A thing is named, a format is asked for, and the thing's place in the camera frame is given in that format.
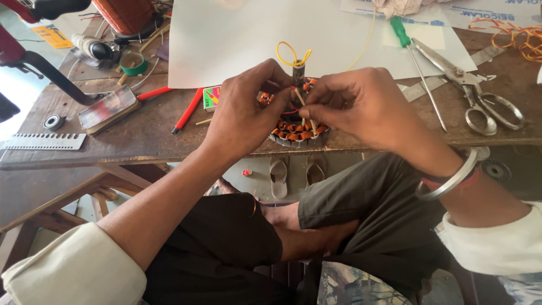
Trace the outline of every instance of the yellow wire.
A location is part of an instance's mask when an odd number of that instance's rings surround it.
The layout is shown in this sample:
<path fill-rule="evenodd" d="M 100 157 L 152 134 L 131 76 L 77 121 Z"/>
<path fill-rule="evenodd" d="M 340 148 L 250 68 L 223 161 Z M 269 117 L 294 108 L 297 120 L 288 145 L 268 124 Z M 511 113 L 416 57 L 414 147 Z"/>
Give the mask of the yellow wire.
<path fill-rule="evenodd" d="M 290 50 L 292 50 L 292 53 L 294 53 L 294 62 L 293 63 L 289 63 L 289 62 L 285 62 L 279 55 L 279 46 L 281 44 L 285 44 L 288 46 L 288 48 L 290 48 Z M 298 60 L 298 56 L 295 54 L 295 51 L 294 51 L 294 48 L 292 48 L 292 46 L 290 46 L 287 42 L 285 41 L 281 41 L 279 43 L 277 43 L 276 45 L 276 56 L 279 58 L 279 60 L 284 63 L 285 65 L 289 65 L 289 66 L 302 66 L 305 61 L 307 61 L 307 59 L 309 58 L 309 56 L 311 56 L 311 53 L 312 53 L 312 50 L 308 50 L 306 53 L 305 53 L 305 57 L 303 58 L 303 60 L 301 62 L 297 62 Z"/>
<path fill-rule="evenodd" d="M 356 58 L 356 60 L 350 65 L 350 67 L 346 69 L 346 71 L 350 70 L 356 64 L 356 62 L 358 62 L 358 60 L 362 57 L 362 55 L 365 53 L 365 50 L 367 50 L 367 46 L 369 45 L 369 40 L 371 40 L 372 30 L 375 27 L 375 19 L 376 19 L 376 7 L 373 10 L 373 21 L 371 22 L 371 29 L 369 30 L 369 36 L 367 37 L 367 41 L 365 41 L 365 47 L 363 47 L 362 53 L 358 56 L 358 58 Z"/>

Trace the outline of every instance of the forearm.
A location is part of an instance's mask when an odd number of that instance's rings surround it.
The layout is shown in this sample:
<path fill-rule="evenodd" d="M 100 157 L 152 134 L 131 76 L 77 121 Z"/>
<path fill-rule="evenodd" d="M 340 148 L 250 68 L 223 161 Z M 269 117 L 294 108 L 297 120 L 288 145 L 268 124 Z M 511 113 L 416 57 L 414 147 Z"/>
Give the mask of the forearm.
<path fill-rule="evenodd" d="M 433 176 L 454 175 L 463 160 L 433 134 L 420 136 L 419 149 L 403 150 L 402 155 L 418 170 Z M 530 206 L 516 199 L 484 173 L 472 184 L 458 186 L 440 197 L 457 226 L 494 227 L 512 223 L 529 214 Z"/>
<path fill-rule="evenodd" d="M 165 177 L 98 222 L 143 270 L 203 193 L 235 163 L 223 159 L 220 153 L 209 160 L 208 152 L 200 147 Z"/>

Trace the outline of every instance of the steel ruler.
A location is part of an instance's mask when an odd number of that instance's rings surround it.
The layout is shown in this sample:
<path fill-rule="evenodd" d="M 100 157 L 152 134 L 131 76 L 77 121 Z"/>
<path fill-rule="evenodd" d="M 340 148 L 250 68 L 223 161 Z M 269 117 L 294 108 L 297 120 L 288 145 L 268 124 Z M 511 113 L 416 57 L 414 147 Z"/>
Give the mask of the steel ruler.
<path fill-rule="evenodd" d="M 78 150 L 87 134 L 15 134 L 2 149 Z"/>
<path fill-rule="evenodd" d="M 473 55 L 470 56 L 470 58 L 474 61 L 474 64 L 479 66 L 483 64 L 484 62 L 493 59 L 495 56 L 504 53 L 504 49 L 495 48 L 493 46 L 489 46 Z M 448 79 L 445 75 L 437 75 L 428 77 L 425 79 L 425 82 L 427 83 L 427 86 L 431 91 L 434 89 L 446 84 L 448 82 Z M 410 103 L 411 101 L 423 96 L 424 94 L 427 94 L 427 91 L 423 87 L 423 83 L 419 82 L 418 84 L 408 87 L 403 91 L 403 94 L 405 95 L 406 99 Z"/>

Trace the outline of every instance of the yellow label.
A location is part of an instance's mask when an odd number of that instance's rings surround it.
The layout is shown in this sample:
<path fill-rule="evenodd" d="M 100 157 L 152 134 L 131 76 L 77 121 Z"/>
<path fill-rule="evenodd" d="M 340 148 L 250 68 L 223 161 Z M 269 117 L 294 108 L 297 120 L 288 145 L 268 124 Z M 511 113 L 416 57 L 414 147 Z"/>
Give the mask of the yellow label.
<path fill-rule="evenodd" d="M 73 44 L 64 36 L 64 34 L 52 24 L 31 29 L 55 49 L 73 47 Z"/>

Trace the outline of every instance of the fingernail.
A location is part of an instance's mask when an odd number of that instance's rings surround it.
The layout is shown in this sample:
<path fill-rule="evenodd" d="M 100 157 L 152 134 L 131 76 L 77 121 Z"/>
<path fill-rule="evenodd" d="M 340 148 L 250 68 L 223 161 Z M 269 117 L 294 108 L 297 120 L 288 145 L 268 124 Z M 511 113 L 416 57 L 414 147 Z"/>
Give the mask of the fingernail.
<path fill-rule="evenodd" d="M 299 110 L 299 116 L 302 118 L 308 118 L 308 110 L 301 108 Z"/>

